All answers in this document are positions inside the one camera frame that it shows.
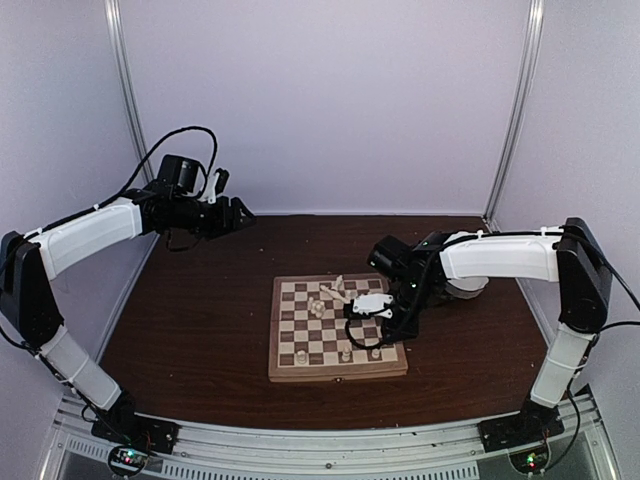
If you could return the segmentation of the white bishop piece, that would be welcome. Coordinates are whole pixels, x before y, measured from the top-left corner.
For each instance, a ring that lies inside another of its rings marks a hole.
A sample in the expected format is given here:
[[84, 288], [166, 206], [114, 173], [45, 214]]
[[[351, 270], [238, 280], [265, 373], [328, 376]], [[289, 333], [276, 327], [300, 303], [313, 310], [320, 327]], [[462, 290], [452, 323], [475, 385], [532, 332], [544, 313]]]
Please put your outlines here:
[[352, 345], [350, 343], [345, 343], [341, 347], [340, 351], [340, 362], [341, 363], [350, 363], [352, 361]]

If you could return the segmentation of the wooden chess board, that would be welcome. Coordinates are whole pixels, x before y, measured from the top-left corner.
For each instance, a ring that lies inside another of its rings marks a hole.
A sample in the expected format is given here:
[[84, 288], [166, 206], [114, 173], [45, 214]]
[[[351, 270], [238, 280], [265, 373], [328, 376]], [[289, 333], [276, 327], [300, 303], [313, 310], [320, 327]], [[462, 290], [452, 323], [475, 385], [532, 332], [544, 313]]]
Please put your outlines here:
[[[338, 275], [279, 276], [273, 280], [269, 380], [275, 383], [369, 380], [403, 376], [408, 371], [404, 345], [397, 342], [381, 348], [381, 361], [371, 361], [369, 351], [351, 341], [374, 345], [381, 337], [380, 317], [354, 320], [345, 332], [344, 304], [320, 290], [333, 288]], [[352, 299], [359, 295], [384, 293], [388, 283], [375, 273], [344, 274], [344, 286]], [[309, 316], [308, 301], [321, 299], [326, 311], [321, 319]], [[352, 345], [352, 361], [340, 362], [341, 347]], [[299, 364], [296, 352], [305, 350], [306, 364]]]

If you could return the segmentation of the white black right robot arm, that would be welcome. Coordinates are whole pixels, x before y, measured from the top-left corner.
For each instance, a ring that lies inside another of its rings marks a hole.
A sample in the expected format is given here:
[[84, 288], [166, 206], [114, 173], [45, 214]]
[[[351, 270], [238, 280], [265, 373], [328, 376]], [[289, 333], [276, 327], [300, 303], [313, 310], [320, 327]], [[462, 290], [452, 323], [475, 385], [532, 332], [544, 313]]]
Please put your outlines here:
[[358, 296], [351, 310], [382, 317], [384, 343], [416, 337], [421, 312], [435, 300], [473, 299], [493, 279], [558, 286], [556, 334], [528, 395], [531, 405], [512, 423], [513, 433], [526, 442], [550, 426], [549, 410], [563, 398], [608, 318], [612, 275], [580, 218], [534, 231], [434, 231], [414, 244], [387, 236], [375, 244], [368, 263], [390, 289]]

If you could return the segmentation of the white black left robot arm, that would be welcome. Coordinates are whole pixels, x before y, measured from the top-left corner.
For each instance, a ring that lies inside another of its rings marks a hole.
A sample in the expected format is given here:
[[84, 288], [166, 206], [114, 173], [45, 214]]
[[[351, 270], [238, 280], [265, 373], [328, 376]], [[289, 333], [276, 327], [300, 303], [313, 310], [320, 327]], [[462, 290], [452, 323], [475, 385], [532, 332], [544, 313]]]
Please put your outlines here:
[[164, 156], [145, 186], [130, 186], [83, 214], [1, 237], [1, 322], [19, 351], [56, 381], [107, 412], [106, 429], [123, 444], [144, 433], [138, 415], [114, 406], [124, 389], [99, 364], [155, 243], [174, 235], [187, 253], [257, 220], [223, 191], [227, 170]]

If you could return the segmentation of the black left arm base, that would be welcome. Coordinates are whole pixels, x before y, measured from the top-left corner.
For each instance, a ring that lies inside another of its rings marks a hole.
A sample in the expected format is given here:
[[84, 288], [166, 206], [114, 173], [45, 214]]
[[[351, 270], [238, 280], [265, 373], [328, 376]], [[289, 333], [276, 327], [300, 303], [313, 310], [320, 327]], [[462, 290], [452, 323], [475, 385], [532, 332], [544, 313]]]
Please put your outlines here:
[[133, 396], [122, 391], [109, 409], [101, 409], [84, 394], [80, 398], [95, 416], [91, 435], [146, 453], [172, 454], [179, 426], [172, 421], [145, 417], [136, 412]]

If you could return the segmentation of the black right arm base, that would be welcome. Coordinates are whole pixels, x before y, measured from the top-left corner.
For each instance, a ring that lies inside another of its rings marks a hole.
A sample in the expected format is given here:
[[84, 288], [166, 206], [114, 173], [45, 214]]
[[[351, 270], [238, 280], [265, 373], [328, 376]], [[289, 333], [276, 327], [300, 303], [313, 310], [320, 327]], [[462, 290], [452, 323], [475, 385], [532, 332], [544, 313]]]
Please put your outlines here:
[[486, 452], [510, 449], [542, 441], [565, 431], [558, 407], [545, 407], [527, 398], [515, 414], [481, 421], [478, 424]]

